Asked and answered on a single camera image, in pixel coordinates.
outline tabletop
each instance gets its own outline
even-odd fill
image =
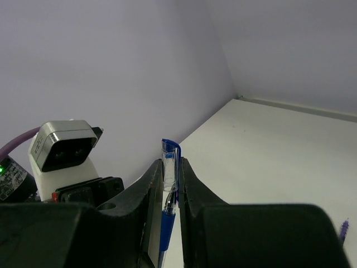
[[[336,231],[357,266],[357,124],[231,100],[181,144],[197,177],[231,204],[311,203]],[[183,267],[177,212],[165,267]]]

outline white wall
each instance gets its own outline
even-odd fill
[[[99,174],[126,186],[236,96],[203,0],[1,1],[0,38],[0,145],[85,119],[105,129]]]
[[[357,114],[357,1],[206,2],[239,95]]]

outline blue pen cap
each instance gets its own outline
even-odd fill
[[[163,164],[163,190],[166,192],[175,192],[177,185],[177,161],[178,154],[174,145],[162,141],[162,164]]]

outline blue pen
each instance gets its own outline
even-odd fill
[[[175,209],[177,204],[177,191],[179,189],[179,163],[181,157],[180,146],[167,139],[162,140],[163,162],[163,189],[169,192],[161,215],[160,252],[158,267],[162,268],[166,251],[170,243],[173,223],[175,221]]]

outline cable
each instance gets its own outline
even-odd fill
[[[16,138],[14,138],[12,141],[8,142],[5,144],[1,149],[0,149],[0,162],[5,159],[6,156],[10,152],[12,152],[16,147],[18,147],[20,144],[24,143],[25,141],[31,139],[38,133],[40,130],[40,127],[36,127],[32,130],[29,130]]]

